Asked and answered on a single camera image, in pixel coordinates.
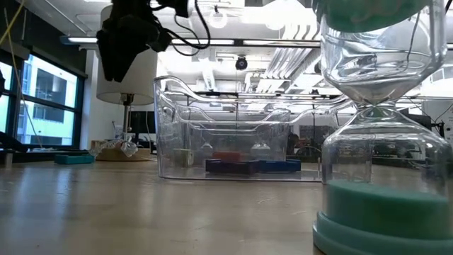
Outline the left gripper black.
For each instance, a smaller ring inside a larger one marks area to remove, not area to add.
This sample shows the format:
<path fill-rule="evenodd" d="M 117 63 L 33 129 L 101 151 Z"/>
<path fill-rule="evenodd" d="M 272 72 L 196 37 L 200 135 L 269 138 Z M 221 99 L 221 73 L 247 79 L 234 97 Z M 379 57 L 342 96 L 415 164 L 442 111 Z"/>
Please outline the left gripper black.
<path fill-rule="evenodd" d="M 165 51 L 172 37 L 160 24 L 151 0 L 111 0 L 109 17 L 96 33 L 105 79 L 121 82 L 135 57 L 148 48 Z"/>

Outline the teal digital timer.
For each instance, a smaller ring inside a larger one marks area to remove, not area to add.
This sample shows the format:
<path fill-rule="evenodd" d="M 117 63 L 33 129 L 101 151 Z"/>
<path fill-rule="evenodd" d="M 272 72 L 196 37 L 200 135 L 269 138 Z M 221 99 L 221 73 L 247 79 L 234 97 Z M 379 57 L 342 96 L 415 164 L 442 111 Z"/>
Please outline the teal digital timer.
<path fill-rule="evenodd" d="M 95 158 L 91 155 L 55 155 L 54 163 L 61 165 L 91 164 Z"/>

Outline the green white wall charger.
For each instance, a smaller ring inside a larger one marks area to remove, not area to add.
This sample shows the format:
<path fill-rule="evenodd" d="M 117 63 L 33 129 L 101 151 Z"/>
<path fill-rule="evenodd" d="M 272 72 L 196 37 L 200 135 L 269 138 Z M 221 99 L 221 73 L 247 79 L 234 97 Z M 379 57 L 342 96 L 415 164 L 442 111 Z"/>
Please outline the green white wall charger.
<path fill-rule="evenodd" d="M 174 164 L 178 167 L 188 168 L 193 165 L 194 155 L 190 149 L 174 149 Z"/>

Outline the red wall charger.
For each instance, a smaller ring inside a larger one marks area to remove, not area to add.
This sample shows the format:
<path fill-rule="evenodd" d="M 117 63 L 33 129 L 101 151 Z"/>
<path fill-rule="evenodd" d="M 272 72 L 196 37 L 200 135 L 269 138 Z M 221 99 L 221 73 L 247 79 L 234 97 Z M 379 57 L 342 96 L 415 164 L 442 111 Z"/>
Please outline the red wall charger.
<path fill-rule="evenodd" d="M 228 151 L 216 151 L 212 153 L 213 159 L 220 159 L 227 162 L 239 162 L 241 161 L 240 152 L 228 152 Z"/>

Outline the dark indigo digital timer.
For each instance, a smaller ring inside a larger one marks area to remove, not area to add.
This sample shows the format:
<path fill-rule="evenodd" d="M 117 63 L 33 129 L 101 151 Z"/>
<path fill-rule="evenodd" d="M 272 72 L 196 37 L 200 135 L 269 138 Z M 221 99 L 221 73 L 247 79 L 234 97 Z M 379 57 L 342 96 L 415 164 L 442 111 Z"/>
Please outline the dark indigo digital timer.
<path fill-rule="evenodd" d="M 221 159 L 207 159 L 205 171 L 211 174 L 243 174 L 253 175 L 259 171 L 259 161 L 223 161 Z"/>

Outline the bright blue digital timer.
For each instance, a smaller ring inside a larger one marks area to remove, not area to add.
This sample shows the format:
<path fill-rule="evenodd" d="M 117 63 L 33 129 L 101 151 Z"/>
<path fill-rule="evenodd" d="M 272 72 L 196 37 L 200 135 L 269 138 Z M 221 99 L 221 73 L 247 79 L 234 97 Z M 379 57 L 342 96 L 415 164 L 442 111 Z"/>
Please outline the bright blue digital timer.
<path fill-rule="evenodd" d="M 298 159 L 286 161 L 265 161 L 259 162 L 259 172 L 267 174 L 293 173 L 301 171 L 302 163 Z"/>

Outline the teal capped sand timer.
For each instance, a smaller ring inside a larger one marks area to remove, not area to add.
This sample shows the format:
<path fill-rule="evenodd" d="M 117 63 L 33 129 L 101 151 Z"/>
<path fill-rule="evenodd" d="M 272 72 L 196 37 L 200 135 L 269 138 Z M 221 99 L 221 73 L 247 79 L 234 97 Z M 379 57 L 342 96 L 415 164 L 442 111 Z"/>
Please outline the teal capped sand timer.
<path fill-rule="evenodd" d="M 396 107 L 444 63 L 444 0 L 313 0 L 321 72 L 357 111 L 322 146 L 325 255 L 453 255 L 453 146 Z"/>

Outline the white shade table lamp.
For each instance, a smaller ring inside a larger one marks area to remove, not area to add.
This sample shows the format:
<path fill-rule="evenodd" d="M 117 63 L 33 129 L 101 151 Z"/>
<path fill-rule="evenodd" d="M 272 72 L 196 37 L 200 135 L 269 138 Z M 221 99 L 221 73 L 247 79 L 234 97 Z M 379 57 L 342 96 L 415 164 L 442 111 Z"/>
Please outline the white shade table lamp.
<path fill-rule="evenodd" d="M 149 153 L 130 141 L 130 108 L 148 106 L 154 102 L 153 79 L 156 77 L 157 53 L 145 50 L 139 53 L 125 78 L 121 82 L 107 81 L 104 76 L 101 57 L 98 66 L 98 85 L 96 98 L 124 108 L 123 129 L 120 137 L 98 145 L 92 145 L 91 151 L 96 160 L 105 162 L 142 162 L 149 160 Z"/>

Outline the black monitor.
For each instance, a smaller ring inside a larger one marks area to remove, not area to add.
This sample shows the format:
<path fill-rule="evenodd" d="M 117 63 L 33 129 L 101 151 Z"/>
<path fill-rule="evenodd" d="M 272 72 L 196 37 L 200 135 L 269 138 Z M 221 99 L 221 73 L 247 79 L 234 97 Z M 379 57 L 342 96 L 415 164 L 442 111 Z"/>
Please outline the black monitor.
<path fill-rule="evenodd" d="M 156 133 L 154 111 L 132 111 L 130 113 L 130 133 Z"/>
<path fill-rule="evenodd" d="M 423 127 L 427 128 L 428 130 L 432 130 L 431 118 L 426 115 L 414 115 L 410 113 L 404 113 L 404 116 L 407 118 L 417 122 L 418 124 L 422 125 Z"/>

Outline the dark framed window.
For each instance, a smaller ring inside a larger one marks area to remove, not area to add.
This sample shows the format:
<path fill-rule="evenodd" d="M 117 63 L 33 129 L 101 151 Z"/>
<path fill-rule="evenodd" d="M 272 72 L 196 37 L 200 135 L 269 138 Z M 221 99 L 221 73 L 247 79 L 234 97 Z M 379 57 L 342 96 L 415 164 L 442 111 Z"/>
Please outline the dark framed window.
<path fill-rule="evenodd" d="M 0 131 L 29 148 L 77 148 L 84 79 L 38 56 L 0 57 Z"/>

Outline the clear plastic bin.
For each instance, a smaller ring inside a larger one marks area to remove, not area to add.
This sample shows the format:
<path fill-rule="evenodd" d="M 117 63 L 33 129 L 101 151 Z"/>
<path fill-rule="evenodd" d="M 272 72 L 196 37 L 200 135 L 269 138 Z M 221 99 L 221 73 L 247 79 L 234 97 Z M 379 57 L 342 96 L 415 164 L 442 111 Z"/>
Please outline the clear plastic bin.
<path fill-rule="evenodd" d="M 159 146 L 161 155 L 174 164 L 174 149 L 190 149 L 193 151 L 194 162 L 191 167 L 201 167 L 205 165 L 206 159 L 201 152 L 190 146 L 191 134 L 189 124 L 199 121 L 262 121 L 270 118 L 286 122 L 288 124 L 290 111 L 287 109 L 265 109 L 258 110 L 238 110 L 236 107 L 224 108 L 222 110 L 202 109 L 195 106 L 163 106 L 159 109 Z"/>
<path fill-rule="evenodd" d="M 195 90 L 154 80 L 159 176 L 180 180 L 318 182 L 321 147 L 344 96 Z"/>
<path fill-rule="evenodd" d="M 257 142 L 264 142 L 271 148 L 266 160 L 282 160 L 286 152 L 288 124 L 270 118 L 262 121 L 199 121 L 189 124 L 190 146 L 200 151 L 209 142 L 216 151 L 240 152 L 241 161 L 253 161 L 251 148 Z"/>

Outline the long ceiling light strip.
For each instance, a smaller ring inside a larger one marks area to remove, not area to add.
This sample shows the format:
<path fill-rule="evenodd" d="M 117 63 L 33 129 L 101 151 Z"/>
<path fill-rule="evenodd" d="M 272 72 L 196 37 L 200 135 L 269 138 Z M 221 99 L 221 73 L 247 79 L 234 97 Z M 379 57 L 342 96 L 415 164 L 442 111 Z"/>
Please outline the long ceiling light strip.
<path fill-rule="evenodd" d="M 244 45 L 258 47 L 320 47 L 319 40 L 244 40 Z"/>
<path fill-rule="evenodd" d="M 61 37 L 61 41 L 64 44 L 96 44 L 97 43 L 97 38 L 89 38 L 89 37 L 67 37 L 63 36 Z M 186 39 L 186 41 L 190 44 L 202 44 L 206 45 L 208 43 L 208 39 Z M 211 39 L 210 40 L 211 45 L 233 45 L 234 40 L 222 40 L 222 39 Z"/>

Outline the black slanted strut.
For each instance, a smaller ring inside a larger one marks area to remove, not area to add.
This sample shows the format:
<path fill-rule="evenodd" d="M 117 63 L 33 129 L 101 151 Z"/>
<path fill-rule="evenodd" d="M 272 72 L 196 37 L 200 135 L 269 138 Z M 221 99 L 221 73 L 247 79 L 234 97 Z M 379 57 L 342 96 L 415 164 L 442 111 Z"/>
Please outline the black slanted strut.
<path fill-rule="evenodd" d="M 28 151 L 28 148 L 13 138 L 10 135 L 7 135 L 4 132 L 0 131 L 0 145 L 3 146 L 4 149 L 12 149 L 13 151 L 16 152 L 21 152 L 21 153 L 26 153 Z"/>

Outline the bright ceiling light panel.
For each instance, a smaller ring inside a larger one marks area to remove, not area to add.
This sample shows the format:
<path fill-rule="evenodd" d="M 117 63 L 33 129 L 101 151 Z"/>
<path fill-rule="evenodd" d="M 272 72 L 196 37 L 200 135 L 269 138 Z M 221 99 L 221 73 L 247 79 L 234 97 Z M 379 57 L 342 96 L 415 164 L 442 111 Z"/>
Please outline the bright ceiling light panel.
<path fill-rule="evenodd" d="M 286 25 L 315 25 L 316 16 L 311 8 L 303 6 L 298 0 L 274 0 L 262 7 L 246 7 L 241 22 L 280 30 Z"/>

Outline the person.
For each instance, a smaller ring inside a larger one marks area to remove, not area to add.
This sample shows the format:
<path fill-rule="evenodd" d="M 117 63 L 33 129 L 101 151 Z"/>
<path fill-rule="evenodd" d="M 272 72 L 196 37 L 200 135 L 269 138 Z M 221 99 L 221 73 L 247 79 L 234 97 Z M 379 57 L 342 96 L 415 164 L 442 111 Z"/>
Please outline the person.
<path fill-rule="evenodd" d="M 294 150 L 299 143 L 299 136 L 290 132 L 287 139 L 287 155 L 294 155 Z"/>

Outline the black aluminium table frame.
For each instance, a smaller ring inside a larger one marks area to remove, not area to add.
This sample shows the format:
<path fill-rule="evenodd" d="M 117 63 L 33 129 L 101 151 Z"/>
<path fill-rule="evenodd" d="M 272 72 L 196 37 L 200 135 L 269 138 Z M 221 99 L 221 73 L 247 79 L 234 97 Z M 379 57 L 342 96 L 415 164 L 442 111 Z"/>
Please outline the black aluminium table frame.
<path fill-rule="evenodd" d="M 13 152 L 0 151 L 0 166 L 7 164 L 22 164 L 29 162 L 54 161 L 56 155 L 83 156 L 88 155 L 87 151 L 51 151 L 51 152 Z"/>

